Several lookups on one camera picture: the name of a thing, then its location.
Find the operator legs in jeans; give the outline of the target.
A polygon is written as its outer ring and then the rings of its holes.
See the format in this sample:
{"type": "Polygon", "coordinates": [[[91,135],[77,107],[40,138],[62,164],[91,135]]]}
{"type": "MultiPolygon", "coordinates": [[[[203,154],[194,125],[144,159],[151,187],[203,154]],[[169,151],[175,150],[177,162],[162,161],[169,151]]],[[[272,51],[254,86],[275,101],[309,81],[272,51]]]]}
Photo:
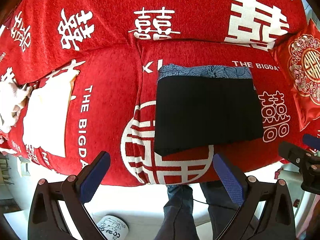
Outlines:
{"type": "Polygon", "coordinates": [[[188,185],[168,185],[164,219],[155,239],[199,239],[196,227],[210,223],[212,239],[217,239],[236,214],[239,205],[232,202],[221,181],[200,183],[204,202],[196,201],[188,185]]]}

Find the white printed slipper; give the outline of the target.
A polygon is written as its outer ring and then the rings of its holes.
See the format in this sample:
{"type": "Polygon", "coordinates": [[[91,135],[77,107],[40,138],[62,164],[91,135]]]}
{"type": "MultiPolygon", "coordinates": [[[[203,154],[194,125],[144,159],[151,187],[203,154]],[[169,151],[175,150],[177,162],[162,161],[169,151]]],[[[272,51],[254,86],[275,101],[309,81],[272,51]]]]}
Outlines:
{"type": "Polygon", "coordinates": [[[97,227],[107,239],[124,240],[129,233],[129,227],[120,218],[106,215],[97,223],[97,227]]]}

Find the red embroidered cushion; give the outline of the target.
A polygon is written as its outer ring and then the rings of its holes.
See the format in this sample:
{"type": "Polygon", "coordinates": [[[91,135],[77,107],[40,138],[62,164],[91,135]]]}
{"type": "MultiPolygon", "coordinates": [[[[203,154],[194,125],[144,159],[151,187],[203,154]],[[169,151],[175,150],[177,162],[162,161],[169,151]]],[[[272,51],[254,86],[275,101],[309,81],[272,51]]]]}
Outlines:
{"type": "Polygon", "coordinates": [[[296,35],[269,50],[295,101],[299,129],[319,118],[319,30],[313,20],[296,35]]]}

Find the black pants with patterned waistband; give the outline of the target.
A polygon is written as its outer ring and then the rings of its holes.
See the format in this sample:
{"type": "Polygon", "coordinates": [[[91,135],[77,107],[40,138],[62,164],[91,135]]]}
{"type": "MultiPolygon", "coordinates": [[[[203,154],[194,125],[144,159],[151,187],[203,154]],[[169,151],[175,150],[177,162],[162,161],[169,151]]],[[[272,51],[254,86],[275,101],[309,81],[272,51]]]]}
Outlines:
{"type": "Polygon", "coordinates": [[[264,134],[248,67],[164,65],[158,72],[154,150],[161,156],[264,134]]]}

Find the red printed sofa cover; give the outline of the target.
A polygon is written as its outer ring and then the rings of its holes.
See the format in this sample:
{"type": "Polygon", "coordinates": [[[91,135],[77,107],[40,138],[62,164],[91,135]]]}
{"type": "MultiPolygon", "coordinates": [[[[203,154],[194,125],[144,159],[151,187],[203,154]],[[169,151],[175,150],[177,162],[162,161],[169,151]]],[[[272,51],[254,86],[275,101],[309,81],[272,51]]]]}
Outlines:
{"type": "Polygon", "coordinates": [[[303,146],[289,84],[270,49],[309,22],[301,0],[1,0],[1,81],[33,91],[1,152],[77,174],[101,151],[104,185],[216,180],[215,153],[243,171],[279,160],[282,141],[303,146]],[[264,134],[166,156],[154,150],[159,70],[248,67],[264,134]]]}

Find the white plush toy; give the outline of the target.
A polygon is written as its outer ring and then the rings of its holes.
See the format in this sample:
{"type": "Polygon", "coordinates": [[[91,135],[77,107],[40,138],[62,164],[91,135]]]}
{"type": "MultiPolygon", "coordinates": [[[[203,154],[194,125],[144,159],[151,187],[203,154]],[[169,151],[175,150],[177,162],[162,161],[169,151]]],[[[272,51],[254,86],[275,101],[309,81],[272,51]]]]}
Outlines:
{"type": "Polygon", "coordinates": [[[1,81],[1,131],[9,133],[19,120],[21,110],[29,100],[33,87],[18,87],[14,81],[1,81]]]}

